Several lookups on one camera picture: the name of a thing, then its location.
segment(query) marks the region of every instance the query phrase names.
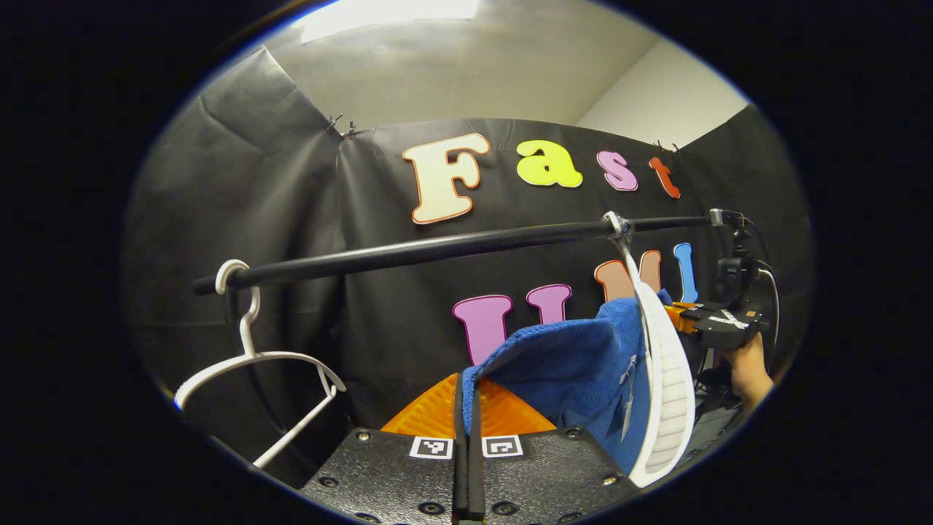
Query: white wall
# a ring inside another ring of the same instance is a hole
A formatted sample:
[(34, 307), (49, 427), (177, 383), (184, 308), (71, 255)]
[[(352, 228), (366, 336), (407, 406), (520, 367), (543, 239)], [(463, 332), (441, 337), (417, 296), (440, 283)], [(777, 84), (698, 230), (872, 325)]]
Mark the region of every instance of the white wall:
[(749, 101), (717, 72), (662, 39), (596, 101), (578, 127), (627, 136), (667, 149), (727, 121)]

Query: clothes hanger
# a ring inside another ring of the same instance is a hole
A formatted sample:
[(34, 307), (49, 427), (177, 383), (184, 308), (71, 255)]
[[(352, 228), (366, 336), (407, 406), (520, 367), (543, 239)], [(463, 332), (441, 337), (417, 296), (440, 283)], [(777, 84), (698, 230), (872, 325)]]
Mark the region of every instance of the clothes hanger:
[(650, 409), (645, 440), (629, 479), (638, 487), (646, 487), (674, 470), (687, 450), (696, 410), (693, 376), (661, 299), (639, 276), (630, 250), (631, 228), (623, 228), (618, 216), (607, 216), (618, 233), (612, 240), (624, 256), (645, 334)]
[[(215, 288), (217, 293), (223, 295), (227, 291), (227, 279), (230, 277), (231, 273), (236, 270), (248, 268), (249, 266), (247, 266), (243, 261), (233, 259), (224, 262), (220, 266), (220, 269), (217, 271), (217, 277), (215, 280)], [(346, 386), (343, 385), (343, 381), (341, 381), (341, 379), (337, 377), (337, 375), (334, 374), (332, 370), (311, 356), (299, 354), (297, 352), (256, 353), (256, 348), (253, 346), (253, 336), (250, 333), (249, 327), (251, 324), (253, 324), (253, 321), (256, 320), (256, 317), (259, 314), (259, 287), (251, 287), (250, 292), (252, 294), (252, 303), (249, 306), (249, 311), (247, 311), (243, 317), (240, 318), (240, 338), (243, 340), (244, 355), (230, 358), (217, 364), (208, 366), (207, 368), (201, 370), (199, 373), (190, 377), (187, 381), (182, 383), (181, 387), (178, 388), (178, 391), (174, 396), (174, 403), (179, 410), (184, 410), (185, 403), (188, 401), (188, 398), (192, 393), (194, 393), (195, 390), (199, 389), (205, 383), (217, 376), (220, 376), (221, 374), (227, 373), (230, 370), (235, 370), (242, 366), (246, 366), (248, 364), (279, 359), (296, 359), (315, 365), (317, 367), (317, 374), (321, 378), (321, 386), (324, 387), (326, 397), (323, 401), (321, 401), (321, 403), (314, 407), (311, 412), (308, 412), (308, 414), (302, 418), (298, 424), (285, 433), (285, 435), (283, 435), (275, 443), (275, 445), (272, 445), (262, 454), (262, 456), (253, 461), (253, 464), (261, 469), (269, 464), (269, 461), (271, 461), (272, 458), (274, 458), (279, 452), (285, 449), (285, 447), (291, 443), (293, 439), (295, 439), (298, 433), (304, 430), (308, 423), (310, 423), (311, 420), (314, 419), (314, 417), (317, 416), (317, 414), (320, 413), (321, 410), (323, 410), (324, 407), (334, 399), (334, 397), (337, 395), (337, 390), (346, 391), (347, 389)], [(330, 378), (330, 381), (333, 382), (333, 385), (328, 385), (328, 378)]]

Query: person's hand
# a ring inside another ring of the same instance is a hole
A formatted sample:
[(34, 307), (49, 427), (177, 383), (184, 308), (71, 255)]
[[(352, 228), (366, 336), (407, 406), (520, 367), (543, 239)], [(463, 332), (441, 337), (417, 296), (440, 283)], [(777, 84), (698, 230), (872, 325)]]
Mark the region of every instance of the person's hand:
[(731, 365), (732, 391), (742, 398), (742, 403), (748, 408), (758, 406), (774, 384), (764, 368), (761, 332), (756, 333), (744, 347), (723, 351), (721, 354)]

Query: letter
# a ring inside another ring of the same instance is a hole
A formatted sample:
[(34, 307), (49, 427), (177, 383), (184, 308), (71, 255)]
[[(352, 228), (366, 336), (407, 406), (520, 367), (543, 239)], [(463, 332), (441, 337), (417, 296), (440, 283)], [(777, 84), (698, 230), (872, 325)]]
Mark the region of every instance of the letter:
[(674, 199), (680, 198), (680, 190), (677, 186), (671, 182), (671, 169), (664, 165), (661, 162), (661, 159), (658, 157), (652, 158), (648, 161), (648, 165), (654, 168), (654, 171), (658, 174), (658, 179), (661, 180), (661, 185), (664, 187), (664, 190)]
[(659, 251), (650, 249), (642, 254), (642, 260), (638, 264), (638, 276), (655, 293), (661, 291), (661, 253)]
[(690, 243), (681, 243), (674, 247), (674, 256), (680, 263), (681, 303), (696, 303), (700, 296), (696, 283), (693, 282), (693, 261), (690, 258), (692, 253), (693, 247)]
[(506, 342), (506, 314), (512, 300), (506, 295), (483, 295), (453, 306), (453, 316), (466, 328), (466, 347), (473, 364), (480, 364)]
[[(603, 297), (608, 303), (623, 297), (635, 297), (635, 288), (628, 270), (622, 261), (606, 261), (596, 266), (592, 273), (596, 282), (603, 285)], [(661, 291), (661, 253), (656, 249), (642, 254), (638, 276), (655, 292)]]
[(607, 303), (622, 297), (635, 297), (635, 287), (622, 261), (603, 262), (596, 266), (592, 276), (603, 285), (603, 297)]
[(411, 220), (416, 224), (428, 224), (452, 219), (473, 209), (473, 201), (459, 195), (453, 182), (459, 178), (470, 189), (480, 185), (476, 158), (464, 151), (457, 155), (455, 163), (448, 163), (447, 154), (456, 149), (487, 153), (489, 148), (486, 137), (471, 133), (406, 149), (402, 158), (414, 166), (418, 187), (418, 207), (411, 212)]
[(565, 284), (551, 284), (535, 288), (528, 292), (525, 301), (536, 306), (541, 317), (541, 324), (561, 322), (565, 320), (564, 303), (573, 295), (573, 291)]
[(606, 170), (606, 182), (617, 192), (634, 192), (638, 189), (638, 179), (629, 168), (628, 163), (615, 151), (600, 151), (596, 153), (596, 161)]
[[(526, 140), (515, 150), (524, 157), (516, 169), (519, 177), (528, 184), (550, 186), (557, 183), (565, 188), (576, 188), (583, 183), (583, 176), (574, 167), (570, 153), (560, 144), (548, 140)], [(544, 154), (535, 155), (539, 150)]]

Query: ceiling light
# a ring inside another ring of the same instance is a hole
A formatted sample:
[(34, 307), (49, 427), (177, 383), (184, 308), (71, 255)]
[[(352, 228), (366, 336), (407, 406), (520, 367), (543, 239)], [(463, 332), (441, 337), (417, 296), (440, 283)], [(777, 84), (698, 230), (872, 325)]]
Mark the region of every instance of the ceiling light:
[(301, 43), (358, 27), (412, 20), (470, 20), (480, 0), (339, 0), (298, 19)]

